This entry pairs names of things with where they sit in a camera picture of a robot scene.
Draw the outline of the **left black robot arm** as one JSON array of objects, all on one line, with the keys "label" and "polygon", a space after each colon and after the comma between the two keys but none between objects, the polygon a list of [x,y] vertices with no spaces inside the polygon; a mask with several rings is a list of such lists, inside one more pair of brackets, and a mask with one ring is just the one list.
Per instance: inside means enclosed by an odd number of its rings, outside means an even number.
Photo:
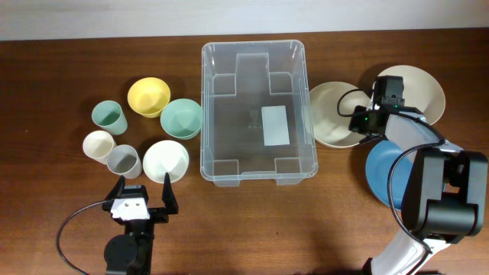
[{"label": "left black robot arm", "polygon": [[154,226],[169,221],[179,211],[172,190],[170,175],[164,175],[163,207],[150,208],[147,189],[143,185],[127,186],[120,176],[105,197],[102,209],[125,227],[125,232],[113,237],[105,246],[107,274],[149,274],[151,272]]}]

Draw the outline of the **beige bowl plate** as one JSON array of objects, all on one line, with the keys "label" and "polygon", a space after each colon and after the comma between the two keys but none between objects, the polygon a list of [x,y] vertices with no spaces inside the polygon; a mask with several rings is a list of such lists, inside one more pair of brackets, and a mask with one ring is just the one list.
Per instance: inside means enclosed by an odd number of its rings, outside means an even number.
[{"label": "beige bowl plate", "polygon": [[416,107],[425,116],[426,122],[435,124],[445,111],[445,93],[439,82],[425,70],[415,66],[391,66],[378,76],[402,76],[405,106]]}]

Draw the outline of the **cream plate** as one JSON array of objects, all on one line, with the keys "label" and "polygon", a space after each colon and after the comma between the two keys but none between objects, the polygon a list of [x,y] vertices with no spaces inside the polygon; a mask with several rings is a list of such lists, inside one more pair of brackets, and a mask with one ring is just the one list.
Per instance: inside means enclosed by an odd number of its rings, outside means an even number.
[{"label": "cream plate", "polygon": [[325,82],[309,92],[313,112],[315,139],[323,145],[335,148],[354,147],[364,135],[348,130],[350,118],[338,115],[337,103],[346,92],[356,86],[346,82]]}]

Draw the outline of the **white small bowl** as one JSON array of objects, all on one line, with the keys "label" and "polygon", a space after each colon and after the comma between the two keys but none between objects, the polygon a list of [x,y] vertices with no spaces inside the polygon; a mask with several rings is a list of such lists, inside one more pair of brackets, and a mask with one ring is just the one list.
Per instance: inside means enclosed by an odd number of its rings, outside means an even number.
[{"label": "white small bowl", "polygon": [[143,159],[145,174],[156,183],[164,183],[167,173],[171,183],[175,183],[185,176],[188,167],[188,151],[176,141],[157,142],[147,150]]}]

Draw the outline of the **green cup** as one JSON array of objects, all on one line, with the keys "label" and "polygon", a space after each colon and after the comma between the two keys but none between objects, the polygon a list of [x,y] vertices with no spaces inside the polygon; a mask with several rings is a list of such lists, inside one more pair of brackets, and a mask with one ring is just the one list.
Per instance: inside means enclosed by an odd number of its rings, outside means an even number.
[{"label": "green cup", "polygon": [[92,121],[112,135],[120,135],[128,129],[128,122],[121,106],[112,100],[100,102],[92,110]]}]

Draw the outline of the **cream cup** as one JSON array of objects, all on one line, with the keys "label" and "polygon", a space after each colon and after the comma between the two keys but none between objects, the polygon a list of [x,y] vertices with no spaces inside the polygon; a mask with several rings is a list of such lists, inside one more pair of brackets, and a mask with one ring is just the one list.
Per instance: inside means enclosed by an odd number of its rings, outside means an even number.
[{"label": "cream cup", "polygon": [[108,162],[108,155],[116,146],[115,140],[107,131],[93,131],[83,141],[83,153],[104,165]]}]

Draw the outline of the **blue plate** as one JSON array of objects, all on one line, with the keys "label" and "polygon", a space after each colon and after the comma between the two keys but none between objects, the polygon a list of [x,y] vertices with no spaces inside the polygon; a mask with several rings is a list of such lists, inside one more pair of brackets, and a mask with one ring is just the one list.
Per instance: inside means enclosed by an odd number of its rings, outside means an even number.
[{"label": "blue plate", "polygon": [[[374,196],[389,206],[387,194],[387,178],[393,162],[403,153],[395,143],[381,141],[368,154],[365,173],[370,190]],[[408,183],[413,162],[403,158],[397,165],[392,179],[393,202],[396,210],[401,210],[403,195]]]}]

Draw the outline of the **white label in bin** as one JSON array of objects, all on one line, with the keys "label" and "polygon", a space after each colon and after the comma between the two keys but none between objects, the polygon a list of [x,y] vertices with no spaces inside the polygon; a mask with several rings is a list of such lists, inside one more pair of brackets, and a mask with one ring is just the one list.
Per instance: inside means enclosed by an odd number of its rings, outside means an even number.
[{"label": "white label in bin", "polygon": [[261,109],[264,145],[281,146],[290,144],[287,112],[285,105],[265,106]]}]

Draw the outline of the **clear plastic storage bin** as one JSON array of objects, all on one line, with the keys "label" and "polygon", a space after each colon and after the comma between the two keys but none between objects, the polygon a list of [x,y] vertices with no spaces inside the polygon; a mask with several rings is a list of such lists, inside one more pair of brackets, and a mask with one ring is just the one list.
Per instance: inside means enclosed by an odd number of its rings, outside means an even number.
[{"label": "clear plastic storage bin", "polygon": [[[261,109],[276,105],[286,106],[290,144],[265,146]],[[295,185],[318,172],[302,42],[205,44],[201,106],[200,173],[215,186]]]}]

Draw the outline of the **yellow small bowl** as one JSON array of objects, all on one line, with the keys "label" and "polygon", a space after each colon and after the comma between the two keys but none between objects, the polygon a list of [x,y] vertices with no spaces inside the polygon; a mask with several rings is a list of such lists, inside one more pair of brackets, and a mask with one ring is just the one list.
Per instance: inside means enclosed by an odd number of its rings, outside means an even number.
[{"label": "yellow small bowl", "polygon": [[170,88],[156,77],[145,77],[136,81],[128,90],[130,108],[145,118],[160,116],[170,102]]}]

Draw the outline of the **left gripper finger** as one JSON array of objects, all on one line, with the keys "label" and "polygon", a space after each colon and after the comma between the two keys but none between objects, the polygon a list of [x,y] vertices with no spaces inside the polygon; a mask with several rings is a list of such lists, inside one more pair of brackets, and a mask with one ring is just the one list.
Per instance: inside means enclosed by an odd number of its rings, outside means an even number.
[{"label": "left gripper finger", "polygon": [[119,198],[124,187],[125,187],[125,177],[120,176],[118,178],[118,181],[115,184],[115,186],[112,188],[112,190],[105,197],[105,200],[111,200],[111,199]]},{"label": "left gripper finger", "polygon": [[164,207],[166,209],[178,209],[179,208],[178,203],[176,201],[176,197],[173,193],[169,173],[165,173],[164,188],[163,188],[163,192],[162,192],[162,201],[163,201]]}]

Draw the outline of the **grey cup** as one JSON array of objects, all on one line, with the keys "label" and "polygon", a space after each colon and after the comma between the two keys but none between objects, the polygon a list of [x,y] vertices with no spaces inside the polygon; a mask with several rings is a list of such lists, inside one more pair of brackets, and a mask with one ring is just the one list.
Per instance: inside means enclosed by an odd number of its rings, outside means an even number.
[{"label": "grey cup", "polygon": [[130,145],[115,146],[108,155],[108,169],[127,179],[135,179],[142,173],[141,159],[138,152]]}]

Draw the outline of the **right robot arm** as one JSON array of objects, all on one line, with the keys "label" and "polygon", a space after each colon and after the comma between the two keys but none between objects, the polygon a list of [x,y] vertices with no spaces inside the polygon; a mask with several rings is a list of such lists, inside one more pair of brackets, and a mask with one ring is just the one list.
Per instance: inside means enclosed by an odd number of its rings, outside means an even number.
[{"label": "right robot arm", "polygon": [[449,142],[419,109],[405,104],[403,90],[402,77],[379,76],[368,106],[358,105],[347,116],[349,130],[366,141],[387,140],[403,149],[387,176],[390,206],[394,171],[413,156],[402,206],[391,210],[400,230],[382,253],[365,262],[363,274],[415,274],[435,254],[477,235],[484,225],[488,159]]}]

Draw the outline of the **green small bowl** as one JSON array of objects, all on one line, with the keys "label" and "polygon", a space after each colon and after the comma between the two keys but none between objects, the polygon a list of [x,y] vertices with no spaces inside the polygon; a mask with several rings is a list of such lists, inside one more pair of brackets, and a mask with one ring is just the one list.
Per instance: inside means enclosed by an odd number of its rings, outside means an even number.
[{"label": "green small bowl", "polygon": [[194,138],[202,127],[202,107],[191,99],[176,99],[161,112],[160,124],[170,136],[189,140]]}]

